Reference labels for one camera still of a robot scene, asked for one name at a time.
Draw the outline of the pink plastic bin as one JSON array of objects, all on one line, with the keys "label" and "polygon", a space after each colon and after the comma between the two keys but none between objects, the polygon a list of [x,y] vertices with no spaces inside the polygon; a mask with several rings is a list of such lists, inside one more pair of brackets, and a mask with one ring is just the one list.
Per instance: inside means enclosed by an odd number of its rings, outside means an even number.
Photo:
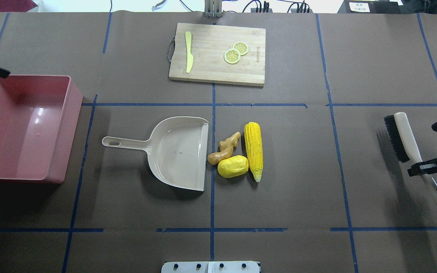
[{"label": "pink plastic bin", "polygon": [[82,102],[68,75],[0,78],[0,182],[61,184]]}]

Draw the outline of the yellow-green plastic knife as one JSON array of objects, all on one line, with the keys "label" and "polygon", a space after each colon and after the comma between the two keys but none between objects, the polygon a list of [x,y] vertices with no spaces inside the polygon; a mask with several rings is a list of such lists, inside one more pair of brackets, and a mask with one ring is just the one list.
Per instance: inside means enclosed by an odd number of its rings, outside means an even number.
[{"label": "yellow-green plastic knife", "polygon": [[184,33],[185,38],[185,47],[187,51],[187,67],[185,72],[190,73],[191,69],[193,68],[193,62],[194,62],[194,56],[192,54],[192,33],[190,31],[186,31]]}]

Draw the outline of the beige brush black bristles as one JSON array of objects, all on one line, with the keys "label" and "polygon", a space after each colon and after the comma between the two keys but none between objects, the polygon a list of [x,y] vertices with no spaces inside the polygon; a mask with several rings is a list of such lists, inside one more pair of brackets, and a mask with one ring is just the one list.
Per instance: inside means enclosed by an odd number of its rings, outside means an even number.
[{"label": "beige brush black bristles", "polygon": [[[414,137],[409,119],[405,112],[397,112],[384,117],[387,134],[391,146],[399,162],[412,161],[414,164],[423,162],[418,144]],[[428,173],[422,173],[419,177],[423,180],[431,197],[437,204],[437,182]]]}]

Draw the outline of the beige plastic dustpan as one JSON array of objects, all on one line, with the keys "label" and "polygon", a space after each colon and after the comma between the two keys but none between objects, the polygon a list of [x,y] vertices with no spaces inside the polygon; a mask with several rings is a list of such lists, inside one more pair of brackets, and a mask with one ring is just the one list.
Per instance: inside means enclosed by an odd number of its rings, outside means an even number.
[{"label": "beige plastic dustpan", "polygon": [[209,122],[173,116],[159,122],[147,140],[105,136],[102,145],[147,154],[152,174],[175,188],[204,191]]}]

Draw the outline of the yellow toy corn cob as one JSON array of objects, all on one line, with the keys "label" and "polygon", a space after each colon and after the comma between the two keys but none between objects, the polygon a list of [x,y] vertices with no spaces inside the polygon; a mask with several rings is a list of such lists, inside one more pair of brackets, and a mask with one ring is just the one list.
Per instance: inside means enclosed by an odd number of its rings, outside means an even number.
[{"label": "yellow toy corn cob", "polygon": [[254,180],[259,183],[264,168],[263,142],[260,125],[249,122],[244,127],[245,147],[248,158],[248,167]]}]

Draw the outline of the lemon slice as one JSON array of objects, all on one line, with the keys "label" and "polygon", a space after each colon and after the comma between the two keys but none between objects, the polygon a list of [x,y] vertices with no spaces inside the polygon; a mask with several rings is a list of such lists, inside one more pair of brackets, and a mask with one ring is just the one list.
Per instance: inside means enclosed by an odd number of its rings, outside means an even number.
[{"label": "lemon slice", "polygon": [[232,48],[237,50],[241,56],[244,56],[249,52],[249,45],[243,41],[234,43]]},{"label": "lemon slice", "polygon": [[227,49],[223,55],[224,61],[227,64],[236,64],[241,60],[241,53],[237,49]]}]

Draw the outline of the lemon slice near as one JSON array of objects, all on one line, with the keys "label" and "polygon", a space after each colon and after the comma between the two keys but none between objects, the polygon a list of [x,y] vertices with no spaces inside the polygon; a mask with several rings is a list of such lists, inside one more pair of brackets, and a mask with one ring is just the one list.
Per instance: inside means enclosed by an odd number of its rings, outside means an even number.
[{"label": "lemon slice near", "polygon": [[223,55],[224,61],[227,64],[236,64],[241,60],[241,53],[237,49],[227,49]]}]

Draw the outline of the black box with label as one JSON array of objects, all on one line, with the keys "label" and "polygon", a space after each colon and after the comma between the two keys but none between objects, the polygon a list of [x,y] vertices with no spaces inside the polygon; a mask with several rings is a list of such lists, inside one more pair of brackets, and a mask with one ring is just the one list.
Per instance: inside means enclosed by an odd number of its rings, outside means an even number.
[{"label": "black box with label", "polygon": [[398,2],[376,0],[344,0],[338,14],[401,14]]}]

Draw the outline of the pink cloth on stand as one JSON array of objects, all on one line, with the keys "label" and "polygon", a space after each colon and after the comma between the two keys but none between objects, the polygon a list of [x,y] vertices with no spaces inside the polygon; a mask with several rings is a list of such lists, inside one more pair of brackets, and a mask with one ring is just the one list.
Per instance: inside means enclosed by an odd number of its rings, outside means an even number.
[{"label": "pink cloth on stand", "polygon": [[0,12],[28,12],[35,7],[33,0],[0,0]]}]

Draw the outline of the aluminium frame post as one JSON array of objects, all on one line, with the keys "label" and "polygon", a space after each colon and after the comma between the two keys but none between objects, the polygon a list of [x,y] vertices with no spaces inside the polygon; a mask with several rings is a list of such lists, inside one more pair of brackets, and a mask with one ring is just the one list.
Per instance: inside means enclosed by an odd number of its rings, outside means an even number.
[{"label": "aluminium frame post", "polygon": [[205,0],[204,16],[208,18],[221,18],[223,16],[222,0]]}]

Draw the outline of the tan toy ginger root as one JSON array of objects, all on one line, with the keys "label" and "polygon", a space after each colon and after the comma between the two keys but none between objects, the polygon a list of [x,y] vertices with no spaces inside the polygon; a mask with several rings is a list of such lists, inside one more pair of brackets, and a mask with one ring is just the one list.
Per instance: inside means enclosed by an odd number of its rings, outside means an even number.
[{"label": "tan toy ginger root", "polygon": [[217,165],[220,161],[232,157],[234,148],[238,146],[241,133],[236,132],[224,141],[220,141],[220,150],[208,155],[207,160],[211,165]]}]

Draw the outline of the yellow toy potato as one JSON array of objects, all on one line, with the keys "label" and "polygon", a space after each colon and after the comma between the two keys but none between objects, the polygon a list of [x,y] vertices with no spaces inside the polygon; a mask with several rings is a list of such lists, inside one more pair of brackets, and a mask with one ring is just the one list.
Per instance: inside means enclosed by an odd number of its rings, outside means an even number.
[{"label": "yellow toy potato", "polygon": [[247,173],[249,170],[249,161],[242,155],[236,155],[220,161],[217,165],[217,171],[224,178],[233,178]]}]

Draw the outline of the bamboo cutting board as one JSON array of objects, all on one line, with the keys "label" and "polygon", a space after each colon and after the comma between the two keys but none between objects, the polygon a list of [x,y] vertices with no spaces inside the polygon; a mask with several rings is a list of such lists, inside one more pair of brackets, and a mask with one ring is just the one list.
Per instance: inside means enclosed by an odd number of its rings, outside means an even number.
[{"label": "bamboo cutting board", "polygon": [[[184,33],[192,33],[193,68],[186,73],[187,51]],[[178,23],[175,48],[170,61],[171,80],[249,85],[262,87],[266,72],[266,30],[260,28]],[[236,64],[223,55],[233,44],[248,44],[248,53]]]}]

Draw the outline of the lemon slice far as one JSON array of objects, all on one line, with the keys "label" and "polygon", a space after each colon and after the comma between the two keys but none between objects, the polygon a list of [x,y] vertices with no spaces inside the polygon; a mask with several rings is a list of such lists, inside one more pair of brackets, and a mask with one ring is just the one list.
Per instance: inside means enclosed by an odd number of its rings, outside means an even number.
[{"label": "lemon slice far", "polygon": [[244,56],[249,52],[249,45],[243,41],[234,43],[232,48],[237,50],[241,56]]}]

